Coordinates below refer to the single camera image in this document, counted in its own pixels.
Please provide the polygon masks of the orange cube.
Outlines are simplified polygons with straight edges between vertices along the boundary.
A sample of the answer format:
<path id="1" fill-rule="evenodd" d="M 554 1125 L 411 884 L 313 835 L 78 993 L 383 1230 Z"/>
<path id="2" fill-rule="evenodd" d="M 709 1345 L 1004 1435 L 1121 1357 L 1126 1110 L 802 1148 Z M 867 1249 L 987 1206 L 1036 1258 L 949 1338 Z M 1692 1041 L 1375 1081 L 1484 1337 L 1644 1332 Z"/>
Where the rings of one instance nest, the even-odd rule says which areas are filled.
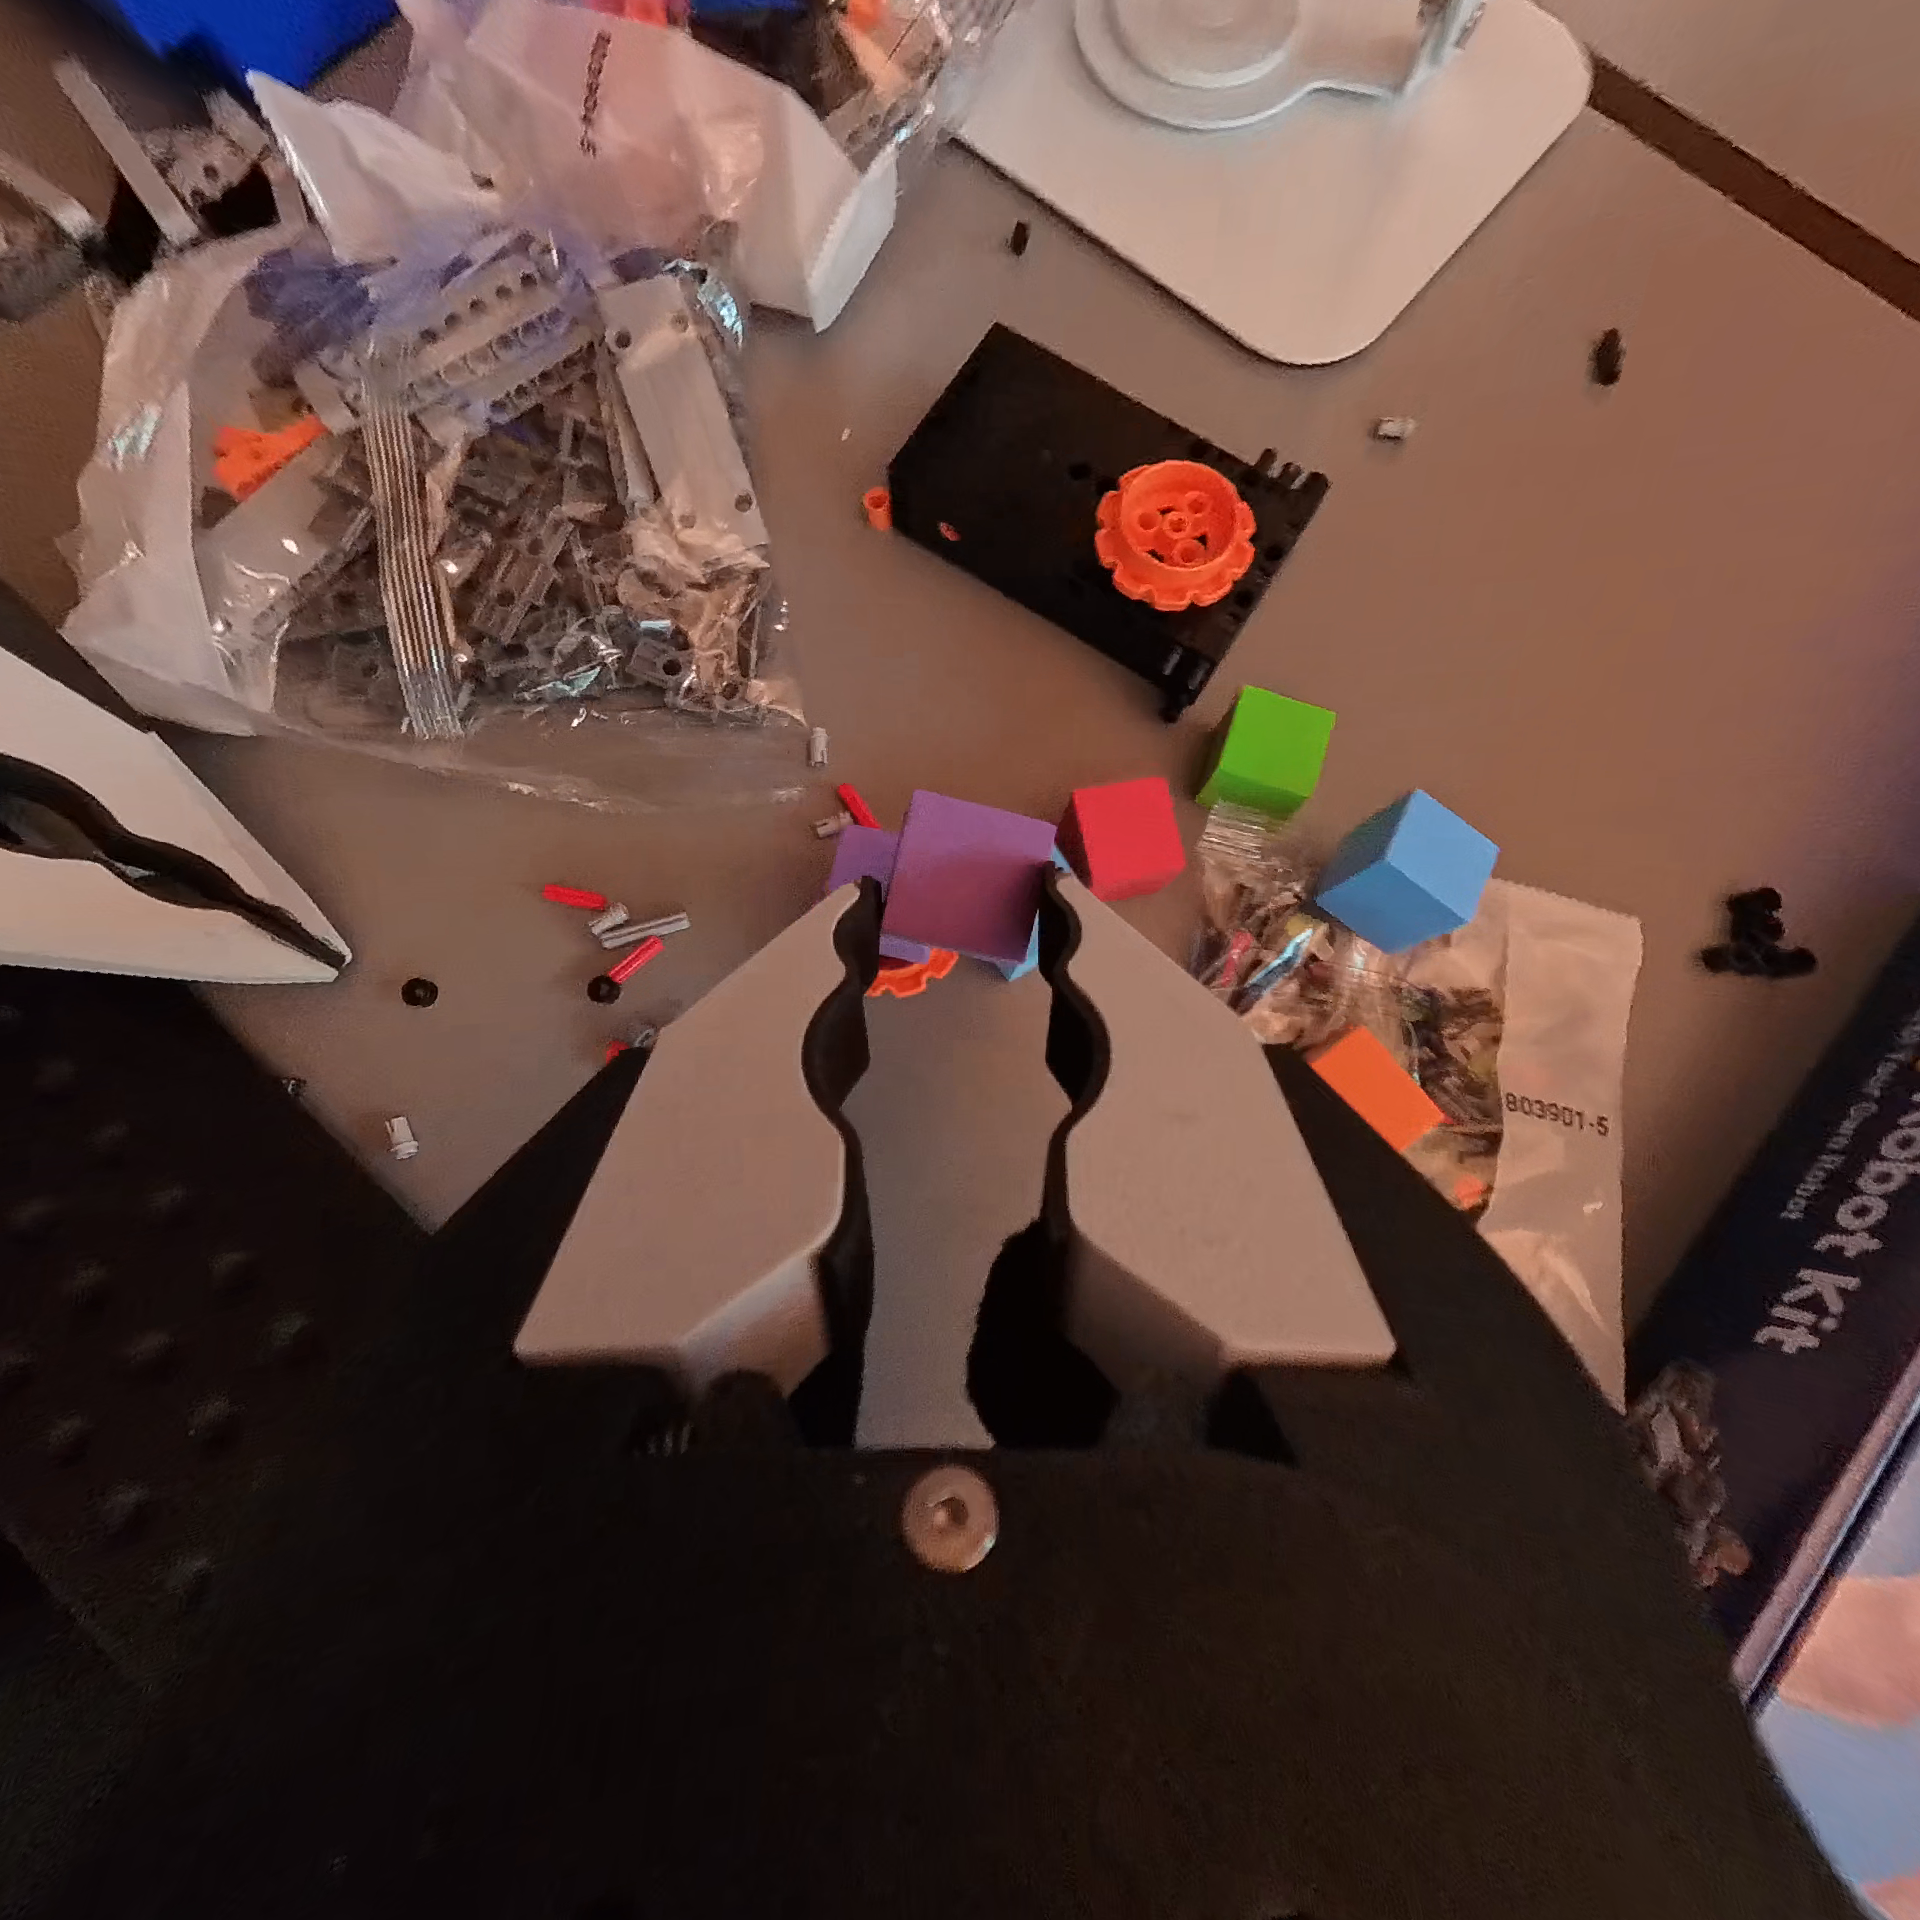
<path id="1" fill-rule="evenodd" d="M 1366 1026 L 1352 1026 L 1306 1049 L 1304 1056 L 1312 1075 L 1395 1153 L 1406 1153 L 1448 1125 L 1444 1110 Z"/>

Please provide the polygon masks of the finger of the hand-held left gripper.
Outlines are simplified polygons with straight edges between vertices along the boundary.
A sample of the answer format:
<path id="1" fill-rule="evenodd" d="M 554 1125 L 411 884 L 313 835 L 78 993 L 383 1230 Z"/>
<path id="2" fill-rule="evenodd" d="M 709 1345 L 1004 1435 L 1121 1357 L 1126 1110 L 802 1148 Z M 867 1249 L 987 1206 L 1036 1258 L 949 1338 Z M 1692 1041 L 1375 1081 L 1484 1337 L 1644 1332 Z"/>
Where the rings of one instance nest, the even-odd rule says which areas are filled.
<path id="1" fill-rule="evenodd" d="M 3 804 L 38 804 L 114 862 L 214 881 L 182 852 L 189 825 L 224 805 L 149 729 L 6 653 Z"/>
<path id="2" fill-rule="evenodd" d="M 224 805 L 191 820 L 182 852 L 215 879 L 114 862 L 50 808 L 6 804 L 6 966 L 242 989 L 345 970 L 338 929 Z"/>

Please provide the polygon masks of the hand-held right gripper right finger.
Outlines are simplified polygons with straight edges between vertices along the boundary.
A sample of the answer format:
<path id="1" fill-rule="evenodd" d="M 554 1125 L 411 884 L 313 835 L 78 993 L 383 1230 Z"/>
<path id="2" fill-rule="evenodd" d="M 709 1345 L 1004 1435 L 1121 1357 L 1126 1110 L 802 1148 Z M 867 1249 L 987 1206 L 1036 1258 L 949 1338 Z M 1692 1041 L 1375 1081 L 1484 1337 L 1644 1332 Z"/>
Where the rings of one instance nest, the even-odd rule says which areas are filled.
<path id="1" fill-rule="evenodd" d="M 1043 875 L 1038 961 L 1058 1337 L 1113 1411 L 1384 1375 L 1398 1338 L 1259 1041 L 1069 872 Z"/>

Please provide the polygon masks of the black linked pins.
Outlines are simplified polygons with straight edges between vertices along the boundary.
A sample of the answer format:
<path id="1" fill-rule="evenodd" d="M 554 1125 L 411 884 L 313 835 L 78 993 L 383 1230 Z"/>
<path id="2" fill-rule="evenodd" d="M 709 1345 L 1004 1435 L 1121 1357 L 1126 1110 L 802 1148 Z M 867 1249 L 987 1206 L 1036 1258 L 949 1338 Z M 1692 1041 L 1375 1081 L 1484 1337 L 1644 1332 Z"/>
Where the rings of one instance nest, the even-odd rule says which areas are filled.
<path id="1" fill-rule="evenodd" d="M 1794 980 L 1818 970 L 1811 947 L 1791 945 L 1782 923 L 1782 895 L 1754 888 L 1725 899 L 1725 935 L 1698 954 L 1698 968 L 1715 976 Z"/>

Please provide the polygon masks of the blue storage bin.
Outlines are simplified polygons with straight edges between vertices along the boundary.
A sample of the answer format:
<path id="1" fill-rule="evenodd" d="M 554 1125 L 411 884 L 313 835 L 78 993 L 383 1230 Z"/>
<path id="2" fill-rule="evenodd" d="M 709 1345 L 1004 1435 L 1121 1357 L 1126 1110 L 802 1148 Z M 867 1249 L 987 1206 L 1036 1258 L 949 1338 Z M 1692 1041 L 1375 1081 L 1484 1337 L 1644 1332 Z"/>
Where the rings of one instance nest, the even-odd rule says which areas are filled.
<path id="1" fill-rule="evenodd" d="M 396 2 L 88 2 L 145 55 L 203 80 L 298 89 L 399 18 Z"/>

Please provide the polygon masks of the blue cube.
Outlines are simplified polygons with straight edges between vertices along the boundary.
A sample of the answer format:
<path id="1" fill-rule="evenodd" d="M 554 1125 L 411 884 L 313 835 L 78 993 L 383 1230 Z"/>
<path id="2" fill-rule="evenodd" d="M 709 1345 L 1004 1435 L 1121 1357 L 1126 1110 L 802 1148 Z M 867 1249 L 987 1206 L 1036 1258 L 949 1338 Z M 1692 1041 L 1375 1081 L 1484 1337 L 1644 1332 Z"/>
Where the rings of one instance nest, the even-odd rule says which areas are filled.
<path id="1" fill-rule="evenodd" d="M 1494 838 L 1415 787 L 1345 834 L 1310 907 L 1398 956 L 1470 926 L 1499 858 Z"/>
<path id="2" fill-rule="evenodd" d="M 1005 980 L 1038 966 L 1038 918 L 1052 872 L 1069 865 L 1043 832 L 1004 834 L 987 868 L 986 904 L 978 909 L 973 954 Z"/>

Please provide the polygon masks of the dark printed cardboard box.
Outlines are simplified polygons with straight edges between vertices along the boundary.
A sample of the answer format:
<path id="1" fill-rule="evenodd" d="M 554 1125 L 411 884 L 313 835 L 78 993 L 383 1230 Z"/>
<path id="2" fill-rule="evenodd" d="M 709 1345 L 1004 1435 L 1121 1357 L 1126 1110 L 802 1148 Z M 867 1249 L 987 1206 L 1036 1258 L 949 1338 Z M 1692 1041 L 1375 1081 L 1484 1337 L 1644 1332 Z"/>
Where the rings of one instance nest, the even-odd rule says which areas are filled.
<path id="1" fill-rule="evenodd" d="M 1629 1427 L 1862 1915 L 1917 1882 L 1917 929 L 1629 1345 Z"/>

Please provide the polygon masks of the green cube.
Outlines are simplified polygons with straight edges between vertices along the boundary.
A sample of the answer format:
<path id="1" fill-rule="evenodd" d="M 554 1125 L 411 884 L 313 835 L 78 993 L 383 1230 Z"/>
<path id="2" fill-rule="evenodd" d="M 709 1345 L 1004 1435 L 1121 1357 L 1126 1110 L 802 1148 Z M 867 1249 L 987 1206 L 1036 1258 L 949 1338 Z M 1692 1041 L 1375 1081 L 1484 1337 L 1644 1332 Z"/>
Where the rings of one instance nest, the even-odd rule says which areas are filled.
<path id="1" fill-rule="evenodd" d="M 1194 804 L 1293 820 L 1324 776 L 1337 712 L 1241 687 L 1210 739 Z"/>

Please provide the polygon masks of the grey flat beam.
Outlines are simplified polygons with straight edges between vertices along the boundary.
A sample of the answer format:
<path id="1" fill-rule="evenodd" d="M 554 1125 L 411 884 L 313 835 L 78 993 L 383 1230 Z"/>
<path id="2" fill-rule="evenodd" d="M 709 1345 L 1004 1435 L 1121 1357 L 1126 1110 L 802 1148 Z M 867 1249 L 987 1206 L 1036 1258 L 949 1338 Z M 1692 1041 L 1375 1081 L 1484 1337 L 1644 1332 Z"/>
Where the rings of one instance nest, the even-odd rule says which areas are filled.
<path id="1" fill-rule="evenodd" d="M 173 194 L 161 168 L 140 146 L 133 128 L 120 118 L 107 93 L 76 60 L 53 61 L 53 80 L 84 119 L 87 129 L 111 159 L 120 179 L 154 222 L 168 250 L 191 250 L 203 241 L 203 228 L 189 206 Z"/>

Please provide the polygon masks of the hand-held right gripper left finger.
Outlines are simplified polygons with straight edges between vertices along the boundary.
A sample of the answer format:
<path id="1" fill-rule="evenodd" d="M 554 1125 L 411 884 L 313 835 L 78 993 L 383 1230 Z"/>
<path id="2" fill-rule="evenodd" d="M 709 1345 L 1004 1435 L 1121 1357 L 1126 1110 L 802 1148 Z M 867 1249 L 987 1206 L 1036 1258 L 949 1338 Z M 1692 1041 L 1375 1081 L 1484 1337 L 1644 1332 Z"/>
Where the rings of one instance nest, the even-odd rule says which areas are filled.
<path id="1" fill-rule="evenodd" d="M 871 1064 L 878 881 L 829 891 L 670 1022 L 515 1333 L 529 1366 L 627 1366 L 693 1411 L 765 1379 L 849 1449 L 874 1310 L 851 1089 Z"/>

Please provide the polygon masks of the black building plate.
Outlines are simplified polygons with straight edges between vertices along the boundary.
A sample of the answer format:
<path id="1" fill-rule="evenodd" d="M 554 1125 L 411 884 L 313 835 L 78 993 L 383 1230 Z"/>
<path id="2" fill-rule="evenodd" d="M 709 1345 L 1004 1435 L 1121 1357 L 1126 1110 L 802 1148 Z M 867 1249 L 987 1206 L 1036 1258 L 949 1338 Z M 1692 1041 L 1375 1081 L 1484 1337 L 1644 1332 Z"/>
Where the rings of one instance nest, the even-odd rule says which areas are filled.
<path id="1" fill-rule="evenodd" d="M 1258 560 L 1215 607 L 1154 613 L 1095 555 L 1095 508 L 1141 465 L 1225 474 Z M 1198 702 L 1324 508 L 1324 474 L 1241 460 L 1008 325 L 992 325 L 886 467 L 893 532 L 1131 670 L 1177 722 Z"/>

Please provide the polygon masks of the clear bag of grey parts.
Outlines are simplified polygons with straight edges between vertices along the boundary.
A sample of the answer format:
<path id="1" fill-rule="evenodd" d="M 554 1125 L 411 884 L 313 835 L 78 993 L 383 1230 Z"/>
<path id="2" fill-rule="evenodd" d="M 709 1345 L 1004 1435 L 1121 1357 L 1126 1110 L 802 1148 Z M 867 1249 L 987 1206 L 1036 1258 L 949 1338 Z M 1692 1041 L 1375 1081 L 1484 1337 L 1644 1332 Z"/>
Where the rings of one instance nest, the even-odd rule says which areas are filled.
<path id="1" fill-rule="evenodd" d="M 642 813 L 787 805 L 808 717 L 702 255 L 208 241 L 107 325 L 60 635 L 147 719 Z M 220 427 L 327 439 L 234 503 Z"/>

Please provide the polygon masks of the red cube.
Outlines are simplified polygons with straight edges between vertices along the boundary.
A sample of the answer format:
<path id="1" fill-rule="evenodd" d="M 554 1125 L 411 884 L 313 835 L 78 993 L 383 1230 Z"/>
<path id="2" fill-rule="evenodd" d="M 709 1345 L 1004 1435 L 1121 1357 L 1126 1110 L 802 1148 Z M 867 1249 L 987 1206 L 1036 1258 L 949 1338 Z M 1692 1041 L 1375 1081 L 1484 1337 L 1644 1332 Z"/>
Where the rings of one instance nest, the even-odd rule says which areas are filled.
<path id="1" fill-rule="evenodd" d="M 1104 904 L 1154 896 L 1187 868 L 1165 778 L 1074 787 L 1053 844 L 1069 875 Z"/>

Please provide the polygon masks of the clear bag of coloured parts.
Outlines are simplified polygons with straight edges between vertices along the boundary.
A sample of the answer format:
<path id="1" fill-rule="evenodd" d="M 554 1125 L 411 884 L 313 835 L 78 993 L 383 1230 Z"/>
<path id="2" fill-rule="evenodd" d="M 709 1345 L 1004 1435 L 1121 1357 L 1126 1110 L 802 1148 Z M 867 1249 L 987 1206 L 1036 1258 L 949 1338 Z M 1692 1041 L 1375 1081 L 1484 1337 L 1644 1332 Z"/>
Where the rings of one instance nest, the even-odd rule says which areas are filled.
<path id="1" fill-rule="evenodd" d="M 1401 1159 L 1549 1314 L 1616 1413 L 1624 1385 L 1624 1055 L 1632 918 L 1502 879 L 1470 926 L 1378 954 L 1310 907 L 1321 858 L 1246 811 L 1196 844 L 1194 979 L 1295 1055 L 1371 1030 L 1444 1110 Z"/>

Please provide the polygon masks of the grey desk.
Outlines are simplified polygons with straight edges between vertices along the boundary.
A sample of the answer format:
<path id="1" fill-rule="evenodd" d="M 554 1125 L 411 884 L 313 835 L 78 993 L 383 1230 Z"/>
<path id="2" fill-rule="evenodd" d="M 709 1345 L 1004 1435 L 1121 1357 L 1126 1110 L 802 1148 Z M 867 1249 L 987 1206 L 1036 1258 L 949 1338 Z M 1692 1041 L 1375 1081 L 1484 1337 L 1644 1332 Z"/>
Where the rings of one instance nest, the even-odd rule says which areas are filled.
<path id="1" fill-rule="evenodd" d="M 1916 322 L 1584 115 L 1377 349 L 1268 369 L 947 150 L 845 315 L 759 321 L 756 474 L 804 715 L 883 819 L 912 790 L 1056 819 L 1189 764 L 1258 684 L 1337 712 L 1306 829 L 1423 787 L 1499 875 L 1644 926 L 1624 1075 L 1641 1317 L 1916 915 Z M 1004 245 L 1032 223 L 1024 256 Z M 1184 729 L 1084 646 L 868 532 L 859 499 L 995 322 L 1331 496 Z M 1624 333 L 1599 392 L 1591 349 Z M 1419 421 L 1406 446 L 1370 427 Z M 798 805 L 591 813 L 279 739 L 176 734 L 323 904 L 330 989 L 206 1006 L 438 1227 L 603 1064 L 818 896 Z M 573 884 L 691 929 L 614 950 Z M 1715 976 L 1725 899 L 1782 895 L 1808 979 Z M 401 1003 L 406 979 L 440 987 Z M 415 1122 L 396 1164 L 380 1122 Z"/>

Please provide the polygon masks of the black perforated chair back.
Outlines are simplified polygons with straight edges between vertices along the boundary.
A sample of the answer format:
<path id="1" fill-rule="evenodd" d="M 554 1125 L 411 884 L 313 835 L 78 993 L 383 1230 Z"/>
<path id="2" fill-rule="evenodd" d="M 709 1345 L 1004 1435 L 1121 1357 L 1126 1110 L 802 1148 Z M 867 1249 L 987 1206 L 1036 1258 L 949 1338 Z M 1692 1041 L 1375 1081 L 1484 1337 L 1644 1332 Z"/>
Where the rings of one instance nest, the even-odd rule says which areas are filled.
<path id="1" fill-rule="evenodd" d="M 195 993 L 6 966 L 6 1548 L 124 1680 L 191 1658 L 425 1246 Z"/>

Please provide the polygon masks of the orange connector part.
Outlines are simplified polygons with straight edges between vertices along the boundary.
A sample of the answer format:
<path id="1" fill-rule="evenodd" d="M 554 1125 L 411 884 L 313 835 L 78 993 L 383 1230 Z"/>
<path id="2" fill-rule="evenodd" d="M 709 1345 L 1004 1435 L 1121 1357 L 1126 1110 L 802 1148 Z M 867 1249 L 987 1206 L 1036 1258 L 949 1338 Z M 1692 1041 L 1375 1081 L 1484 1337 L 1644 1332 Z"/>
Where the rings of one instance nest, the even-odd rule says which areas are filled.
<path id="1" fill-rule="evenodd" d="M 220 427 L 210 439 L 210 481 L 234 503 L 242 503 L 326 439 L 327 427 L 313 414 L 278 429 Z"/>

